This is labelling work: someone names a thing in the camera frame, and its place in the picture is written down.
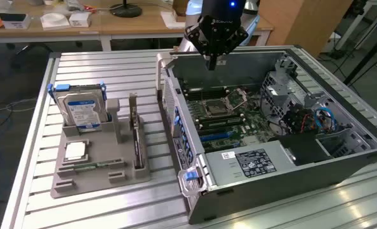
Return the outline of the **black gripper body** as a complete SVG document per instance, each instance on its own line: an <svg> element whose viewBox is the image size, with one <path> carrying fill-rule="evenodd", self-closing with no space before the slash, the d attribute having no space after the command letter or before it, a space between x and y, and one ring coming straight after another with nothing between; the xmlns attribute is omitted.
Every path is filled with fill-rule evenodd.
<svg viewBox="0 0 377 229"><path fill-rule="evenodd" d="M242 26L243 0L205 0L199 28L210 45L213 55L213 32L221 28L237 30Z"/></svg>

